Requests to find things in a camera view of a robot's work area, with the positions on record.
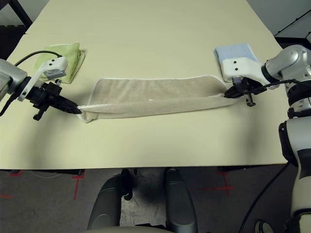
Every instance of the green towel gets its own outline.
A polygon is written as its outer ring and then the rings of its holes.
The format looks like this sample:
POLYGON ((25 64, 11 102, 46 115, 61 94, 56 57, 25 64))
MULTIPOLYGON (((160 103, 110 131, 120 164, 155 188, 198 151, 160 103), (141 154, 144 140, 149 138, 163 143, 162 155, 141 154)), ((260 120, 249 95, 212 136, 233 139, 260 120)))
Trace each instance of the green towel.
MULTIPOLYGON (((75 42, 73 44, 52 45, 44 48, 44 50, 57 52, 60 55, 66 57, 68 61, 68 67, 66 69, 67 75, 60 78, 63 83, 71 83, 80 66, 82 65, 85 54, 79 49, 79 47, 80 44, 75 42)), ((55 58, 55 55, 50 53, 40 54, 34 64, 34 70, 36 71, 45 61, 53 58, 55 58)), ((44 74, 41 76, 40 79, 42 81, 48 81, 47 77, 44 74)))

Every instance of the gray chair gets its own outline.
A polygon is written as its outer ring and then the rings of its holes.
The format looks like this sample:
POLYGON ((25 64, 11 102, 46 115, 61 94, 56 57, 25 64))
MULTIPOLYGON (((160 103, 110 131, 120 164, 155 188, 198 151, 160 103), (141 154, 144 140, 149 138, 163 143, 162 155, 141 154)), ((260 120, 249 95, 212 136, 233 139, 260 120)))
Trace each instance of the gray chair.
POLYGON ((88 231, 92 233, 197 233, 197 220, 190 193, 177 169, 165 171, 166 230, 152 227, 120 227, 121 198, 132 198, 130 172, 123 169, 121 174, 110 178, 101 188, 95 201, 88 231))

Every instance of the beige table surface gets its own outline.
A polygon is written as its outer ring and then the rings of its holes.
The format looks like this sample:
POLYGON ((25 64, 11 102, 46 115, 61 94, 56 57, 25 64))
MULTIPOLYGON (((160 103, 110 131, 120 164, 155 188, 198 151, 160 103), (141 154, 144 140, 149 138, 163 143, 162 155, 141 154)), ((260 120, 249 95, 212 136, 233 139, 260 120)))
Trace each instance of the beige table surface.
MULTIPOLYGON (((259 60, 280 46, 244 0, 51 0, 9 57, 47 45, 81 43, 86 58, 61 94, 86 104, 95 81, 118 78, 221 77, 213 50, 247 42, 259 60)), ((33 74, 35 58, 20 67, 33 74)), ((284 163, 278 126, 287 119, 284 87, 204 111, 100 119, 15 101, 0 119, 0 168, 62 169, 225 166, 284 163)))

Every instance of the blue towel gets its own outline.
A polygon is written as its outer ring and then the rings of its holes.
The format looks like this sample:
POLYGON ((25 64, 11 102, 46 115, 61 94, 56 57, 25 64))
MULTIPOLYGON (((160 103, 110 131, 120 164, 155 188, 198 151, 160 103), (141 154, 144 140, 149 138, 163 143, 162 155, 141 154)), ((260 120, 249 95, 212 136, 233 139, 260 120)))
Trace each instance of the blue towel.
POLYGON ((249 46, 249 44, 246 43, 238 45, 219 46, 216 47, 214 53, 218 58, 220 65, 222 65, 222 62, 225 59, 234 59, 240 57, 247 57, 255 62, 258 62, 251 47, 249 46))

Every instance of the white towel edge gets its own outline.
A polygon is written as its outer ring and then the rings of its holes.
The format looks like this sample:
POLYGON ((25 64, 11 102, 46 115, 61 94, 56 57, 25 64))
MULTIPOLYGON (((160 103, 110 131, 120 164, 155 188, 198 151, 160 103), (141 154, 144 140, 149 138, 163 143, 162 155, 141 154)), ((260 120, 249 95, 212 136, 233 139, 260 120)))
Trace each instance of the white towel edge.
MULTIPOLYGON (((208 96, 208 98, 218 98, 218 97, 221 97, 221 96, 224 96, 224 94, 223 93, 219 93, 219 94, 214 95, 214 96, 208 96)), ((80 106, 77 106, 77 108, 80 109, 80 110, 87 111, 88 108, 112 106, 112 105, 117 105, 117 104, 118 103, 103 103, 103 104, 93 104, 93 105, 80 105, 80 106)))
POLYGON ((210 75, 210 74, 203 74, 203 75, 192 76, 192 77, 186 77, 186 78, 164 78, 164 79, 142 79, 142 78, 102 77, 102 78, 99 78, 99 79, 95 82, 95 84, 93 85, 92 91, 91 91, 91 95, 90 95, 90 97, 89 97, 89 99, 88 99, 88 101, 87 101, 87 106, 90 106, 90 103, 91 103, 91 100, 92 100, 92 96, 93 96, 93 94, 94 94, 95 87, 96 87, 97 83, 98 83, 100 80, 103 80, 103 79, 109 79, 109 80, 186 80, 186 79, 202 78, 202 77, 205 77, 205 76, 210 76, 210 77, 213 77, 213 78, 219 80, 219 81, 224 85, 224 87, 225 87, 226 89, 228 89, 223 79, 221 79, 221 78, 219 78, 219 77, 217 77, 217 76, 215 76, 215 75, 210 75))

